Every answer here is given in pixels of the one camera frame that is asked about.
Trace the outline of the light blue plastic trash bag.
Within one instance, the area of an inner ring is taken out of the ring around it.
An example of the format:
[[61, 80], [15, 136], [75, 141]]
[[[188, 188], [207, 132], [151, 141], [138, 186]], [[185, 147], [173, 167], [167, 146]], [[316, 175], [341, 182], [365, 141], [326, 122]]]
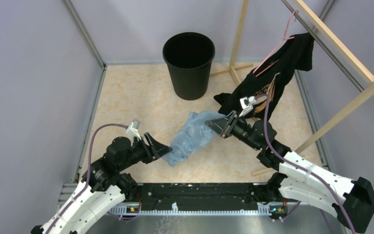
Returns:
[[192, 153], [207, 146], [217, 134], [205, 122], [224, 117], [225, 115], [216, 111], [190, 112], [187, 121], [170, 143], [172, 151], [163, 156], [163, 160], [174, 167], [187, 160]]

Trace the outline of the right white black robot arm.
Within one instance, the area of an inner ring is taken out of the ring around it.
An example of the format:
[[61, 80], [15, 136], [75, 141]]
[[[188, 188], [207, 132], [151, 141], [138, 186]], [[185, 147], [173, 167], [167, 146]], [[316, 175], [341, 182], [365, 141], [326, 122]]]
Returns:
[[233, 136], [259, 151], [260, 163], [275, 170], [266, 187], [270, 200], [297, 200], [331, 214], [354, 233], [366, 232], [374, 215], [374, 189], [369, 180], [343, 177], [310, 162], [275, 140], [277, 132], [266, 120], [250, 125], [233, 111], [205, 124], [220, 137]]

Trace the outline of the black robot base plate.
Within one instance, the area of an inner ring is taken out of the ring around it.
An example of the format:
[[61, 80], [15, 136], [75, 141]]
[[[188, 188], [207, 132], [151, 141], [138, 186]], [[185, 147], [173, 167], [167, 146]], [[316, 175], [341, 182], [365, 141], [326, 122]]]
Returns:
[[143, 183], [122, 204], [144, 213], [256, 211], [262, 205], [282, 204], [278, 189], [265, 183]]

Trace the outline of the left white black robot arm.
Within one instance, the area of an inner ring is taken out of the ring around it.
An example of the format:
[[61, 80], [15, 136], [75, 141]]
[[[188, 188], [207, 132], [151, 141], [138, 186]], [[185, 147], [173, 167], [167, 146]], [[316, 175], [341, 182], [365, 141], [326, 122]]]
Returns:
[[84, 234], [115, 205], [132, 201], [137, 182], [123, 171], [138, 162], [149, 164], [170, 153], [172, 148], [149, 133], [130, 140], [120, 136], [93, 162], [59, 211], [33, 234]]

